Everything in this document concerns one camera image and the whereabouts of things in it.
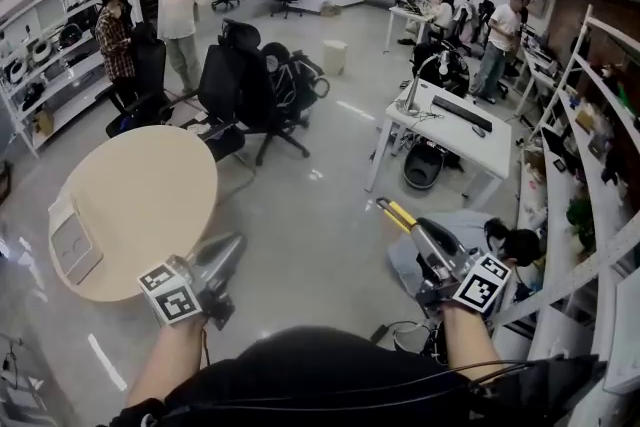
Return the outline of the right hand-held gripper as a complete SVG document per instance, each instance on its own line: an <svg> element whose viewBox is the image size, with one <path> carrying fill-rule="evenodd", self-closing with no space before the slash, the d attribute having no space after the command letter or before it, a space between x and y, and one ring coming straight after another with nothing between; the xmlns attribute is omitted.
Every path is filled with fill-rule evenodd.
<svg viewBox="0 0 640 427"><path fill-rule="evenodd" d="M457 255L465 251L460 240L443 225L424 217L411 227L410 236L422 256L429 257L429 272L416 295L423 309L449 301L480 314L492 307L511 275L506 264L491 253ZM437 263L437 259L449 263Z"/></svg>

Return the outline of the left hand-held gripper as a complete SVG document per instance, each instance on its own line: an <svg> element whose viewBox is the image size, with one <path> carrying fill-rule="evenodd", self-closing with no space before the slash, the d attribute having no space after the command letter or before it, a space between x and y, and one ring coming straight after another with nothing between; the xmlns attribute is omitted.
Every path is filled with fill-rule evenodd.
<svg viewBox="0 0 640 427"><path fill-rule="evenodd" d="M228 232L198 242L187 259L173 255L138 277L140 289L164 325L203 315L222 330L235 311L227 292L245 252L245 236Z"/></svg>

